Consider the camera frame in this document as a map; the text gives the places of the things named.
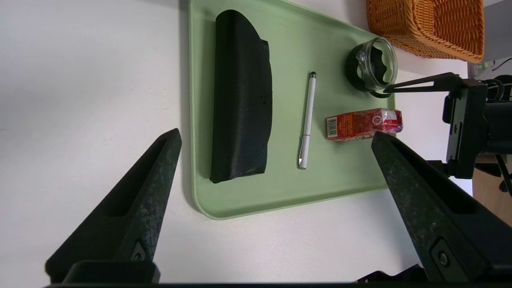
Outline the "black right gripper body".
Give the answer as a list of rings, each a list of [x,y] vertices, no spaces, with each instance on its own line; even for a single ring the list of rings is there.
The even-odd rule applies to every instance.
[[[487,86],[478,80],[455,81],[444,100],[442,120],[450,125],[446,155],[448,176],[471,179],[476,157],[486,143]]]

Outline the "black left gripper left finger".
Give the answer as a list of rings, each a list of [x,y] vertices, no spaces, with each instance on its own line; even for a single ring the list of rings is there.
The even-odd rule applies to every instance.
[[[44,266],[52,283],[157,283],[154,256],[182,146],[159,136]]]

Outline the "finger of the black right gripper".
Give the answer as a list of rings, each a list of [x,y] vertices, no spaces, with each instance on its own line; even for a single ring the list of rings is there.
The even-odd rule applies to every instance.
[[[450,92],[460,87],[460,76],[452,72],[392,84],[386,93]]]
[[[428,176],[430,178],[440,176],[444,178],[450,177],[448,164],[443,163],[441,160],[427,160],[426,162],[430,165],[430,169],[428,170]]]

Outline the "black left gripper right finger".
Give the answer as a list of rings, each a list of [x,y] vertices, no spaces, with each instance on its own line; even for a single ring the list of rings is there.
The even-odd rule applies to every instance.
[[[371,147],[430,281],[511,282],[508,224],[399,139]]]

